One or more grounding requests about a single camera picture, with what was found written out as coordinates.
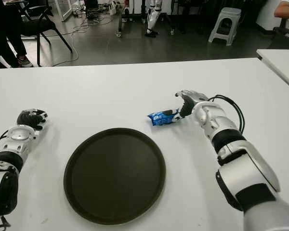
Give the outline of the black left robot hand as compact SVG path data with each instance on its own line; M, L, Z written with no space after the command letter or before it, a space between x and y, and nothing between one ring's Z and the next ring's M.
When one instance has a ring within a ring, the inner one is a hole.
M48 118L47 112L40 109L23 110L17 118L17 125L26 125L33 128L35 131L43 130L43 125Z

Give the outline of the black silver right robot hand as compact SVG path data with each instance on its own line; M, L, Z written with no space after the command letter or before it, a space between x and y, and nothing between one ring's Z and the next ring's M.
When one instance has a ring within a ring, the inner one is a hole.
M202 93L193 90L181 90L175 94L176 97L181 97L184 101L179 112L174 116L173 122L180 120L186 116L191 115L194 106L202 101L207 101L208 97Z

